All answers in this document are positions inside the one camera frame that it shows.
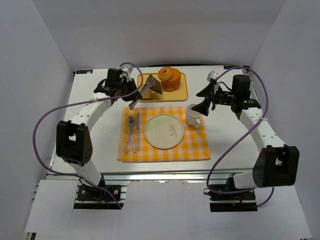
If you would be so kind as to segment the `brown chocolate croissant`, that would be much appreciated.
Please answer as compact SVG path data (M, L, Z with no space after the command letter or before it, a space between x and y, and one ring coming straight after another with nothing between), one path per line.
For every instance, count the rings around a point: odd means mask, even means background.
M162 95L163 94L163 90L162 90L162 86L161 86L160 81L157 80L152 74L150 74L148 76L147 81L149 81L149 80L154 80L155 81L155 84L153 86L151 86L149 89L151 91L153 91L153 92L156 92L156 93Z

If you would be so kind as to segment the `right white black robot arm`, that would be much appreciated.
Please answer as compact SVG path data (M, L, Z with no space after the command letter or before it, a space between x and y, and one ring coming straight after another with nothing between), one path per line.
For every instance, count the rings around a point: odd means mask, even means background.
M259 151L251 172L236 173L231 178L228 192L245 189L292 186L296 182L300 152L287 145L264 117L259 102L251 98L251 80L248 76L233 76L232 88L222 90L218 73L208 74L209 82L197 96L204 100L191 109L204 116L216 105L230 106L239 121L247 128Z

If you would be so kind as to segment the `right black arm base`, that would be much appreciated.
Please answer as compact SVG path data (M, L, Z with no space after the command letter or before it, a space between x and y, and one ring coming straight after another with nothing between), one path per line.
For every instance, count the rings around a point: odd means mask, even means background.
M256 212L258 210L253 191L237 194L216 194L205 188L203 193L209 196L209 206L212 213Z

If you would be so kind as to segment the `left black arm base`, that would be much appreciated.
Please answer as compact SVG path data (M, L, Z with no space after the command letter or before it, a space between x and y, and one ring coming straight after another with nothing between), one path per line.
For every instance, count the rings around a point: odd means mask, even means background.
M102 187L105 187L116 201L108 192L79 181L73 208L76 210L120 210L118 204L121 207L124 205L127 186L106 181Z

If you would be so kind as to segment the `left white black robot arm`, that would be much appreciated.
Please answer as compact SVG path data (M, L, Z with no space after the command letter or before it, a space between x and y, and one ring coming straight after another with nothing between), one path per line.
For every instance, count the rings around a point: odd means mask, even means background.
M142 98L130 76L132 71L133 65L128 63L108 69L106 78L93 90L89 103L70 120L57 124L56 155L73 167L83 181L88 181L87 185L101 187L103 179L92 160L90 131L93 126L118 98L126 102Z

